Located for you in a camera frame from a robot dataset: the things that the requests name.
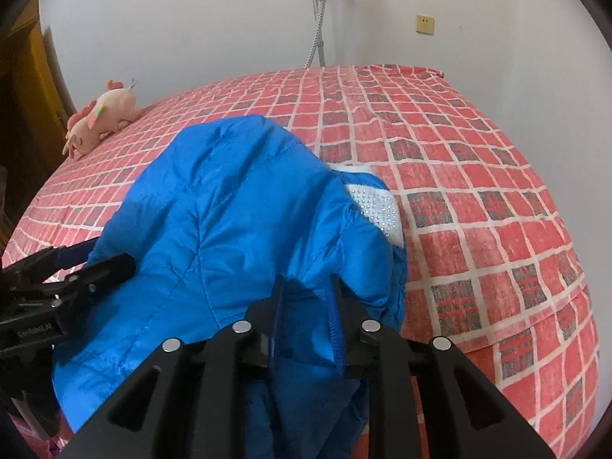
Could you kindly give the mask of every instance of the pink fabric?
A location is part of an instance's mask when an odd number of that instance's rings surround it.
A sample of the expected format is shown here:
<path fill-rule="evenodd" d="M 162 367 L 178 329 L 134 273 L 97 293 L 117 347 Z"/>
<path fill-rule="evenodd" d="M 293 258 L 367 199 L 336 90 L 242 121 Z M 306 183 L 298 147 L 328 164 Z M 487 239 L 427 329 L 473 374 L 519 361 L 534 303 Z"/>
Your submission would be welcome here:
<path fill-rule="evenodd" d="M 402 210 L 409 252 L 403 335 L 451 337 L 556 454 L 570 457 L 591 425 L 598 380 L 583 270 L 535 171 L 438 71 L 300 69 L 163 100 L 49 178 L 4 265 L 97 236 L 180 129 L 245 114 L 287 127 L 325 161 L 373 168 Z"/>

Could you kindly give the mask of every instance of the stuffed animal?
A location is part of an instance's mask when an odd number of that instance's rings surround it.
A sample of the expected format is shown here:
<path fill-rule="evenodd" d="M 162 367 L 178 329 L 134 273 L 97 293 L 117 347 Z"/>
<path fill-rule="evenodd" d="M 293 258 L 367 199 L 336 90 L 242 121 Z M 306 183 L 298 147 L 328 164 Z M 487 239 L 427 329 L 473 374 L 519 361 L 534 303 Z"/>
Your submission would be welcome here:
<path fill-rule="evenodd" d="M 132 81 L 129 88 L 124 88 L 119 81 L 106 81 L 108 91 L 68 119 L 62 153 L 68 153 L 70 158 L 74 158 L 75 151 L 86 155 L 100 144 L 103 135 L 116 133 L 134 122 L 141 112 L 132 93 L 134 85 Z"/>

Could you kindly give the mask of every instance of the checkered bedspread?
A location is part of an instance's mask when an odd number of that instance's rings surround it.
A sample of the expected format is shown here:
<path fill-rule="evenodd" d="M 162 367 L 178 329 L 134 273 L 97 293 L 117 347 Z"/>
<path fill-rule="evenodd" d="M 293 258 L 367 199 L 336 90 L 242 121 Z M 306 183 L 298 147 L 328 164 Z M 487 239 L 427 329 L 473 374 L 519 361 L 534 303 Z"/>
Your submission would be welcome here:
<path fill-rule="evenodd" d="M 395 65 L 294 70 L 163 100 L 49 178 L 3 263 L 100 234 L 183 127 L 262 114 L 321 159 L 369 164 L 386 182 L 409 252 L 402 334 L 451 337 L 558 457 L 571 457 L 591 426 L 598 379 L 584 273 L 537 174 L 443 77 Z"/>

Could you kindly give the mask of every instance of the electrical outlet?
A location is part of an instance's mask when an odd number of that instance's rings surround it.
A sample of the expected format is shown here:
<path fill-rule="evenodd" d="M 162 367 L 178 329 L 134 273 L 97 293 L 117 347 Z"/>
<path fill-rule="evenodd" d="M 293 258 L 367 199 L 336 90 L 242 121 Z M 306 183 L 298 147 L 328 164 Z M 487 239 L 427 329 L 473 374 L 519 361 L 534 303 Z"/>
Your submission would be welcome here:
<path fill-rule="evenodd" d="M 435 24 L 436 19 L 433 17 L 417 15 L 417 33 L 433 34 L 433 27 Z"/>

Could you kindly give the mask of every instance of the silver rivet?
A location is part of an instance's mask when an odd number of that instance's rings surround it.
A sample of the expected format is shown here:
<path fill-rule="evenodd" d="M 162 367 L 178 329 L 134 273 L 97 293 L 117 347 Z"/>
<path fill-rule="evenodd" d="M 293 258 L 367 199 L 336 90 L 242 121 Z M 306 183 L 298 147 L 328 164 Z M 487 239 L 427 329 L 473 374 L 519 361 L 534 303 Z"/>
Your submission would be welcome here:
<path fill-rule="evenodd" d="M 451 348 L 451 340 L 446 337 L 437 337 L 433 339 L 433 346 L 438 350 L 448 350 Z"/>
<path fill-rule="evenodd" d="M 381 324 L 378 321 L 375 321 L 374 319 L 368 319 L 361 323 L 361 328 L 366 333 L 376 333 L 378 330 L 380 330 Z"/>
<path fill-rule="evenodd" d="M 235 333 L 246 333 L 251 331 L 251 323 L 249 321 L 236 321 L 231 328 Z"/>
<path fill-rule="evenodd" d="M 164 352 L 174 352 L 181 348 L 181 340 L 179 339 L 167 339 L 161 344 L 161 348 Z"/>

